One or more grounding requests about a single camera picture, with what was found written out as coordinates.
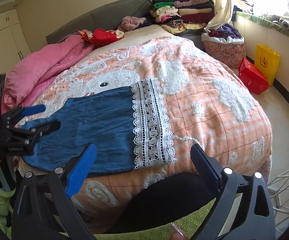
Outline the right hand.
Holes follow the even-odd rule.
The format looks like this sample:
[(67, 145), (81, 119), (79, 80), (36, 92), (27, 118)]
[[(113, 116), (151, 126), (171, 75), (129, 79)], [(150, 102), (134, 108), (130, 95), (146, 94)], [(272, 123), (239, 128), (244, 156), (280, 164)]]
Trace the right hand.
[(183, 231), (183, 229), (179, 225), (171, 223), (170, 226), (174, 230), (174, 232), (171, 234), (169, 238), (170, 240), (189, 240), (187, 234)]

